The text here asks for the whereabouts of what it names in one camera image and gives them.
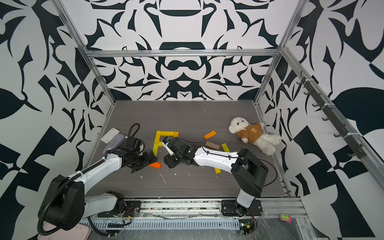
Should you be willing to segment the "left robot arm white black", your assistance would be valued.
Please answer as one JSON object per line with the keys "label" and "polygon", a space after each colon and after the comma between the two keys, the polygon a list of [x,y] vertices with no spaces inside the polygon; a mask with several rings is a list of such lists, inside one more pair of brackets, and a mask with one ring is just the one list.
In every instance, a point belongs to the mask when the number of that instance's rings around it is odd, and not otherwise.
{"label": "left robot arm white black", "polygon": [[146,152],[144,141],[136,138],[136,131],[128,135],[110,130],[105,136],[107,146],[103,157],[75,174],[54,178],[38,213],[37,230],[40,236],[48,236],[59,230],[71,230],[80,220],[109,213],[122,215],[126,204],[124,196],[109,191],[88,197],[87,193],[105,177],[124,167],[135,173],[158,161],[153,152]]}

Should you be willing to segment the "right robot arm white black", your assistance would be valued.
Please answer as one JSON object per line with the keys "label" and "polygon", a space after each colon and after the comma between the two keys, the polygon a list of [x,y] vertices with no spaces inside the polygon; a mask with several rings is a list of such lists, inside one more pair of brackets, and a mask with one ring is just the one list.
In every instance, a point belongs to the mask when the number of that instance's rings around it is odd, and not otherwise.
{"label": "right robot arm white black", "polygon": [[250,208],[254,199],[261,196],[269,169],[248,149],[221,152],[203,146],[190,146],[179,138],[169,137],[163,139],[162,146],[169,153],[164,157],[164,162],[170,169],[184,163],[231,173],[240,186],[237,204],[242,208]]}

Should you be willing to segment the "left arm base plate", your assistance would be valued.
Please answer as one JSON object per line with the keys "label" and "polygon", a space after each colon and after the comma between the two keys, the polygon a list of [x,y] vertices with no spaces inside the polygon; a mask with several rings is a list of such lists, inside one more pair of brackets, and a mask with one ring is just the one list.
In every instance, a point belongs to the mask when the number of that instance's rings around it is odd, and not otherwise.
{"label": "left arm base plate", "polygon": [[118,201],[115,207],[109,212],[102,212],[97,214],[99,218],[112,218],[112,217],[134,217],[135,214],[140,213],[141,201]]}

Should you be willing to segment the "red orange block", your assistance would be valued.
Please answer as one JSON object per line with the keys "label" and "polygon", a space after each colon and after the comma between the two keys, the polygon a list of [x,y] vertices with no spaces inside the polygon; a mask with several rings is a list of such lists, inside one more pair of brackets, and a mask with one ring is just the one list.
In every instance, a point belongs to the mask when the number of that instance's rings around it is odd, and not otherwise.
{"label": "red orange block", "polygon": [[162,167],[162,164],[156,162],[156,163],[150,164],[149,166],[152,167],[152,168],[160,169]]}

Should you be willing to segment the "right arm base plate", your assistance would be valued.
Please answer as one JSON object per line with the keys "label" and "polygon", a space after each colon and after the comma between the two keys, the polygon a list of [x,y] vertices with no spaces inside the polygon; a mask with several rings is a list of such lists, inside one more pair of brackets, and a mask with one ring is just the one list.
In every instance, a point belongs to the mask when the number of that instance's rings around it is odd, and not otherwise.
{"label": "right arm base plate", "polygon": [[224,217],[260,217],[263,214],[263,208],[259,200],[253,200],[249,208],[245,208],[237,203],[236,200],[222,200],[221,213]]}

